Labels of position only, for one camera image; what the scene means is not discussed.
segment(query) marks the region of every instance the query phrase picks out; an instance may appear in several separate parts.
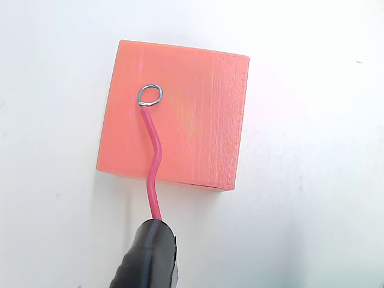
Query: orange block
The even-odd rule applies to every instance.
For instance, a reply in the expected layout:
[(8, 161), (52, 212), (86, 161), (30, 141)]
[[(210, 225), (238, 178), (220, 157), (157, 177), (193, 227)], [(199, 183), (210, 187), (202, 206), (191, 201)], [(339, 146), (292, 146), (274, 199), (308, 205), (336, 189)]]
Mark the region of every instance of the orange block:
[[(152, 144), (137, 94), (163, 89), (149, 107), (163, 147), (157, 179), (216, 190), (235, 187), (249, 57), (120, 41), (101, 135), (97, 169), (145, 178)], [(147, 89), (143, 101), (153, 101)]]

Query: red wire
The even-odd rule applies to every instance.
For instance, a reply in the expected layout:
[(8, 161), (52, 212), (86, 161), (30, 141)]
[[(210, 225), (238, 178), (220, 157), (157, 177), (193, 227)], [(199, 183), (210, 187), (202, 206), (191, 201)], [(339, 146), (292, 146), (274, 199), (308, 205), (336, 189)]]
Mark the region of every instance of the red wire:
[(163, 154), (161, 150), (160, 139), (157, 135), (155, 125), (152, 122), (151, 116), (145, 107), (141, 107), (140, 113), (143, 117), (146, 129), (148, 130), (149, 137), (151, 138), (152, 145), (154, 147), (154, 157), (152, 159), (151, 167), (149, 168), (148, 177), (146, 179), (146, 190), (148, 192), (149, 206), (151, 207), (153, 219), (161, 220), (160, 207), (158, 205), (157, 193), (155, 187), (155, 179), (158, 167), (160, 166), (161, 156)]

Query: metal wire loop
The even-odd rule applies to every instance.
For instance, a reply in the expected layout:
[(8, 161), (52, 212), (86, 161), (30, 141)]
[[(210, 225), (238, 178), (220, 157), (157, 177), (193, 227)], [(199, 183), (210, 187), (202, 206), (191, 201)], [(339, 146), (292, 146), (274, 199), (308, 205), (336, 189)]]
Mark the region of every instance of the metal wire loop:
[[(157, 98), (155, 101), (150, 102), (150, 103), (142, 101), (142, 95), (143, 95), (143, 92), (144, 92), (145, 89), (148, 89), (148, 88), (155, 88), (155, 89), (157, 89), (157, 90), (159, 91), (159, 96), (158, 96), (158, 98)], [(139, 105), (140, 105), (140, 106), (146, 106), (146, 107), (153, 106), (153, 105), (159, 103), (159, 102), (161, 101), (161, 99), (163, 99), (163, 90), (162, 90), (162, 88), (161, 88), (160, 86), (158, 86), (158, 85), (156, 85), (156, 84), (149, 84), (149, 85), (146, 85), (146, 86), (144, 86), (144, 87), (139, 91)]]

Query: black handle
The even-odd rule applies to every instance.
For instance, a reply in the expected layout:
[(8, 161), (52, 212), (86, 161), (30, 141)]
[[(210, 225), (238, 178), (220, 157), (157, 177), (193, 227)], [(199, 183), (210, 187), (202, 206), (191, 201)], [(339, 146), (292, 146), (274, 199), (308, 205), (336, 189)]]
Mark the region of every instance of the black handle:
[(156, 219), (144, 222), (110, 288), (176, 287), (176, 250), (176, 238), (166, 223)]

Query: textured surface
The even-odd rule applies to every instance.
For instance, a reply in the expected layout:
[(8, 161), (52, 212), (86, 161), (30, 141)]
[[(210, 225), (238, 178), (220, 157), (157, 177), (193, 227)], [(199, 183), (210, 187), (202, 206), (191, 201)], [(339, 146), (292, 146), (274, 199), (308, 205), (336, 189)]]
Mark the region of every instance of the textured surface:
[[(137, 93), (154, 83), (164, 91), (161, 103), (149, 108), (163, 147), (157, 179), (234, 189), (248, 63), (241, 55), (121, 41), (97, 169), (147, 175), (153, 153)], [(146, 90), (143, 97), (157, 93)]]
[(383, 1), (2, 1), (0, 35), (1, 288), (107, 288), (151, 216), (95, 169), (120, 39), (251, 58), (235, 190), (157, 185), (177, 288), (383, 288)]

